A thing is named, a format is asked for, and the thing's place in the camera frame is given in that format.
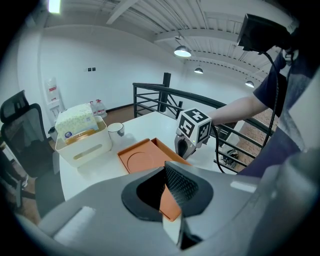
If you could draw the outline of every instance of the black cable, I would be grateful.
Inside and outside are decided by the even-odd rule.
[[[219,136],[218,136],[218,132],[216,127],[213,125],[213,123],[211,122],[211,127],[213,129],[214,132],[214,136],[215,136],[215,158],[216,158],[216,164],[218,165],[220,171],[225,174],[224,170],[222,170],[220,163],[219,163]]]
[[[275,80],[276,80],[276,90],[275,90],[275,98],[274,98],[274,106],[273,106],[273,111],[272,111],[272,116],[271,116],[271,120],[270,120],[270,124],[269,124],[269,128],[268,128],[268,132],[265,136],[262,148],[264,148],[264,146],[267,144],[267,141],[270,137],[271,134],[271,130],[272,130],[272,126],[274,125],[274,120],[275,120],[275,115],[276,115],[276,108],[277,108],[277,101],[278,101],[278,94],[279,94],[279,82],[278,82],[278,72],[276,69],[276,66],[272,60],[272,58],[270,57],[270,55],[266,52],[262,52],[263,55],[265,55],[268,60],[271,62],[274,70],[275,70]]]

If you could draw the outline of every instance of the ceiling light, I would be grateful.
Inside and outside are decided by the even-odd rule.
[[[254,83],[251,82],[251,81],[246,81],[246,82],[245,82],[245,85],[246,85],[246,86],[249,86],[249,87],[252,87],[252,88],[255,88]]]
[[[186,46],[181,45],[174,50],[174,54],[180,57],[190,57],[191,51]]]
[[[203,74],[204,71],[202,70],[201,67],[197,67],[195,70],[194,70],[195,73],[198,73],[198,74]]]
[[[60,2],[61,0],[49,0],[49,13],[59,14],[60,13]]]

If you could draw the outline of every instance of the tissue box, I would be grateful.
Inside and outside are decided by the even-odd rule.
[[[88,103],[77,105],[59,113],[55,130],[66,140],[89,129],[98,130],[98,125]]]

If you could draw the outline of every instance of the person's arm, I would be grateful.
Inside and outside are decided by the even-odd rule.
[[[239,98],[228,105],[208,113],[214,125],[237,122],[251,118],[265,111],[268,107],[264,105],[255,95]]]

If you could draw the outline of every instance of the black railing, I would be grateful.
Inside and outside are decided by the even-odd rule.
[[[159,96],[157,99],[155,98],[148,98],[145,95],[148,95],[148,93],[137,93],[137,89],[145,89],[145,90],[151,90],[154,91],[152,94],[158,94]],[[177,102],[174,100],[173,96],[177,96],[177,97],[181,97],[184,99],[188,99],[188,100],[192,100],[194,102],[198,102],[210,107],[213,107],[215,109],[221,108],[223,106],[225,106],[226,104],[219,102],[217,100],[208,98],[208,97],[204,97],[201,95],[197,95],[194,93],[190,93],[190,92],[186,92],[186,91],[181,91],[181,90],[177,90],[177,89],[171,89],[168,87],[165,87],[163,84],[149,84],[149,83],[133,83],[133,109],[134,109],[134,117],[136,118],[138,115],[142,116],[143,113],[141,113],[141,110],[148,110],[151,112],[164,112],[161,110],[165,110],[166,107],[172,112],[172,114],[175,116],[175,119],[178,118],[180,111],[183,111],[182,109],[182,105],[183,102],[179,101],[179,103],[177,104]],[[137,102],[137,98],[143,99],[143,101]],[[154,102],[157,103],[153,106],[146,106],[143,105],[142,103],[147,103],[147,102]],[[258,121],[255,118],[248,118],[244,120],[246,123],[252,125],[253,127],[257,128],[258,130],[262,131],[263,133],[267,133],[268,132],[268,126],[266,126],[264,123]],[[258,143],[257,141],[255,141],[254,139],[226,126],[226,125],[218,125],[217,128],[223,129],[225,131],[228,131],[230,133],[234,133],[236,135],[238,135],[239,137],[247,140],[248,142],[262,148],[262,145],[260,143]],[[229,143],[228,141],[219,138],[219,141],[230,146],[233,149],[236,149],[237,151],[249,156],[250,158],[254,159],[255,156],[252,155],[251,153],[247,152],[246,150],[232,144]],[[241,161],[239,161],[238,159],[235,159],[229,155],[227,155],[226,153],[223,153],[221,151],[218,152],[220,155],[226,157],[227,159],[231,159],[234,162],[246,167],[247,165]],[[221,166],[229,169],[232,172],[237,173],[236,170],[234,170],[233,168],[224,165],[224,164],[220,164]]]

